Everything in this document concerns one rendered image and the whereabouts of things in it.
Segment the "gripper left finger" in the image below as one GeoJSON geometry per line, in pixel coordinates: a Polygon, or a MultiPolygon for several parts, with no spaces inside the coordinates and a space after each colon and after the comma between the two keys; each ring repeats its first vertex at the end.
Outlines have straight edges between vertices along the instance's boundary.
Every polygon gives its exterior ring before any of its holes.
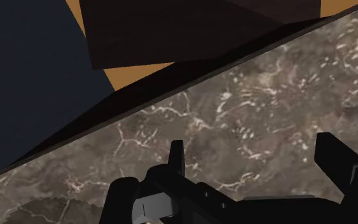
{"type": "Polygon", "coordinates": [[[166,164],[151,167],[143,181],[114,180],[99,224],[235,224],[235,201],[205,183],[185,178],[184,143],[170,144],[166,164]]]}

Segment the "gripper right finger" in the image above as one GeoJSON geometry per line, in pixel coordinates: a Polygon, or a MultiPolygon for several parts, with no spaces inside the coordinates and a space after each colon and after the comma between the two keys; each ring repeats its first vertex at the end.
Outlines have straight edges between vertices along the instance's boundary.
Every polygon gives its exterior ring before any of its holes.
{"type": "Polygon", "coordinates": [[[344,194],[343,204],[358,204],[358,154],[330,132],[317,133],[315,163],[344,194]]]}

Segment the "dark brown robot stand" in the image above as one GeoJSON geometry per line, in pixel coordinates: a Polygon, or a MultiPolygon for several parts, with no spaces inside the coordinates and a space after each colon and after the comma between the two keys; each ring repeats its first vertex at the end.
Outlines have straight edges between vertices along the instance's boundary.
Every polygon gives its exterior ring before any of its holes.
{"type": "Polygon", "coordinates": [[[213,58],[321,11],[321,0],[79,2],[95,69],[213,58]]]}

